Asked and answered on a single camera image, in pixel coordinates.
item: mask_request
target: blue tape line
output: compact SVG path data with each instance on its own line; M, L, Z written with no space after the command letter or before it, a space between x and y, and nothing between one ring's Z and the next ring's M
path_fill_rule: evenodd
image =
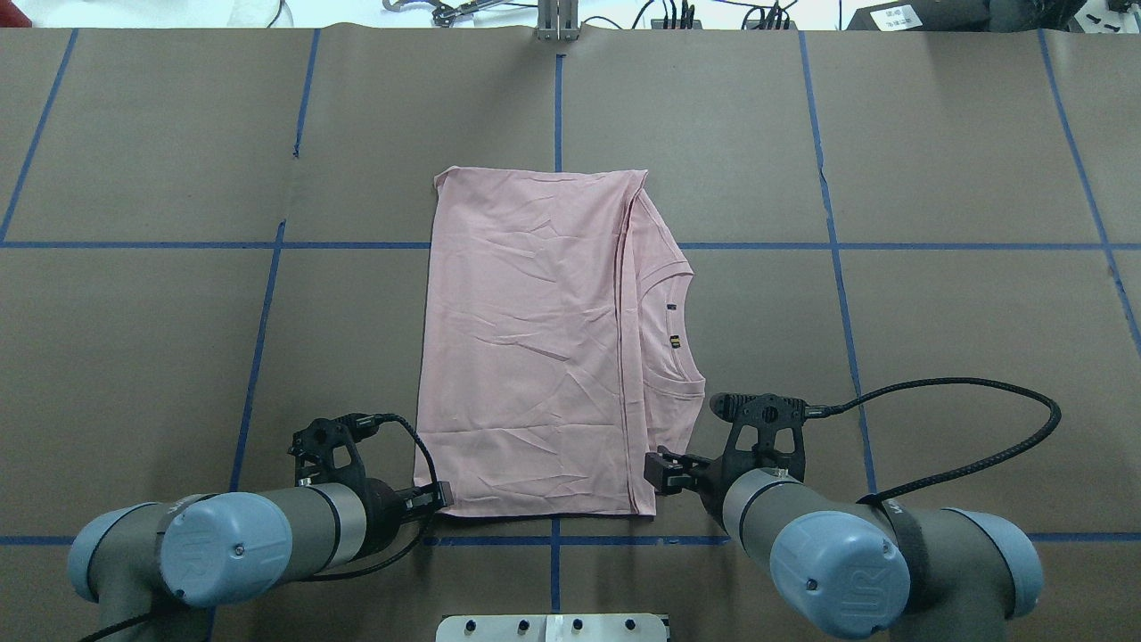
M266 344L266 326L269 323L269 306L274 300L274 286L277 284L277 265L281 262L282 245L285 238L285 221L277 225L277 237L274 239L274 255L269 260L269 278L266 281L266 295L261 300L261 319L258 323L258 340L253 344L253 364L250 366L250 382L245 387L245 405L242 408L242 426L237 431L237 446L234 448L234 469L229 474L229 491L237 490L242 479L242 462L245 460L245 439L250 433L250 418L253 416L253 391L258 385L258 374L261 372L261 353Z
M313 87L313 68L317 65L317 43L321 42L321 30L313 30L313 43L309 44L309 67L305 71L305 89L301 91L301 108L297 112L297 138L293 139L293 157L301 155L301 132L305 131L305 112L309 108L309 89Z
M427 250L427 241L286 241L288 250Z
M207 642L213 640L213 624L218 618L218 607L210 607L210 615L207 618Z
M1071 251L1100 250L1098 243L839 243L841 250Z
M563 171L563 58L555 56L555 171Z
M502 536L444 536L426 537L424 546L550 546L545 535Z
M0 247L8 249L220 249L246 250L273 249L266 241L3 241Z
M3 222L0 222L0 241L8 235L8 226L11 225L11 217L16 214L16 204L19 203L19 193L24 189L24 180L32 168L32 157L35 156L35 148L40 146L40 136L44 125L48 124L48 116L51 115L51 106L56 103L56 95L59 94L59 84L63 83L64 72L67 71L67 63L71 60L72 50L75 49L75 39L79 30L73 29L71 38L67 39L67 48L64 49L64 57L59 60L59 68L56 70L56 80L48 91L48 99L43 103L43 111L40 112L40 122L35 124L35 132L32 133L32 143L27 146L27 154L24 156L24 164L19 168L19 176L16 177L16 186L11 190L11 198L8 200L8 209L3 212Z
M551 612L563 612L563 582L559 577L561 569L561 531L563 525L559 518L551 518Z
M1077 149L1077 141L1074 139L1074 131L1069 125L1069 117L1066 115L1066 106L1062 104L1061 92L1058 90L1058 81L1054 78L1054 65L1050 59L1050 47L1046 46L1046 33L1038 30L1038 46L1042 48L1042 62L1046 66L1046 79L1050 81L1050 92L1054 96L1054 106L1058 107L1058 119L1061 121L1062 131L1066 133L1066 143L1069 144L1070 155L1074 156L1074 164L1077 166L1078 178L1082 180L1082 190L1085 192L1085 202L1090 205L1090 214L1093 216L1093 224L1098 227L1098 237L1101 238L1101 246L1106 252L1106 260L1109 261L1109 270L1114 276L1114 286L1117 289L1117 298L1122 301L1122 309L1125 310L1125 323L1130 327L1130 335L1133 336L1133 348L1141 357L1141 331L1138 330L1138 319L1133 315L1133 304L1130 303L1130 294L1125 291L1125 283L1122 282L1122 273L1117 269L1117 259L1114 258L1114 250L1109 244L1109 234L1106 233L1106 225L1101 220L1101 211L1098 209L1098 201L1093 197L1093 189L1090 187L1090 178L1085 172L1085 164L1082 162L1082 154Z
M1098 543L1098 542L1141 542L1141 533L1028 533L1030 542L1042 543Z
M832 193L828 180L824 177L824 145L820 143L820 122L816 114L816 95L812 92L812 71L808 62L808 41L803 31L798 31L800 38L800 59L804 68L804 90L808 94L808 115L812 123L812 144L816 147L816 166L819 170L820 197L827 212L828 244L832 249L832 270L836 278L836 293L840 296L840 318L844 327L844 343L848 346L848 371L851 374L856 397L863 393L859 384L859 365L856 361L856 340L852 338L852 320L848 311L848 291L844 287L843 268L840 265L840 238L836 235L836 221L832 211ZM867 414L859 407L859 432L864 440L864 473L867 478L868 493L876 493L875 464L872 460L872 439L867 431Z
M768 242L768 243L751 243L751 242L691 242L691 243L678 243L678 246L683 250L826 250L832 245L828 243L812 243L812 242Z
M0 535L0 546L71 546L73 542L70 535Z
M633 535L633 536L567 536L563 546L722 546L731 542L728 536L705 535Z
M722 546L730 542L728 536L706 535L561 535L561 525L551 521L550 537L545 535L525 536L453 536L426 537L424 546Z

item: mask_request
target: black strap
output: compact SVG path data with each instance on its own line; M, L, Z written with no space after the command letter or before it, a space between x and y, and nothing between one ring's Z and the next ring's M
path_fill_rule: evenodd
M874 496L863 497L859 504L874 506L883 512L896 533L899 552L907 562L907 572L912 576L912 591L907 596L905 613L921 611L934 601L930 591L931 561L928 556L926 542L923 538L923 527L920 526L909 511L895 499L877 502Z

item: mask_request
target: metal bracket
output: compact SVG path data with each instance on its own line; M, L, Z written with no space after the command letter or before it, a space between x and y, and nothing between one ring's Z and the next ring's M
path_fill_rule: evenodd
M652 613L451 616L436 642L669 642L669 621Z
M537 0L540 40L578 40L578 0Z

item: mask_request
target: blue end cap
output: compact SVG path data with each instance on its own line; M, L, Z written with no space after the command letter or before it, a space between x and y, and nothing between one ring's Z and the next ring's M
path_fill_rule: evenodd
M912 590L907 562L867 520L839 511L801 515L769 554L777 592L820 631L863 640L891 626Z
M974 513L972 511L961 511L958 509L944 509L954 511L987 534L990 542L1006 561L1010 570L1010 578L1014 583L1014 608L1006 615L1006 619L1019 618L1028 615L1038 606L1038 596L1042 595L1042 587L1046 579L1042 574L1042 561L1038 560L1038 552L1034 550L1030 538L1013 523L989 513Z
M67 552L67 579L71 580L72 586L75 588L75 593L79 596L87 600L88 602L98 602L99 599L95 596L95 592L91 591L91 585L88 583L87 571L91 567L91 558L95 556L95 550L99 547L99 543L103 542L103 536L107 535L107 531L115 526L119 520L123 519L127 513L130 513L135 509L141 509L143 506L149 506L154 502L146 502L143 504L136 504L128 509L120 509L118 511L112 511L110 513L104 513L98 518L91 520L83 530L79 531L75 536L75 541L72 542L71 551Z
M183 602L209 608L269 591L289 564L293 531L273 502L227 493L192 505L167 528L159 569Z

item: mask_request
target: sticker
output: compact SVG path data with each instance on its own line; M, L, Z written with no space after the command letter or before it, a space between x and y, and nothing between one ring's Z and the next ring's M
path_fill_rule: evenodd
M875 26L880 27L880 31L903 31L905 29L923 26L923 22L915 14L915 9L911 5L880 9L868 15L875 21Z

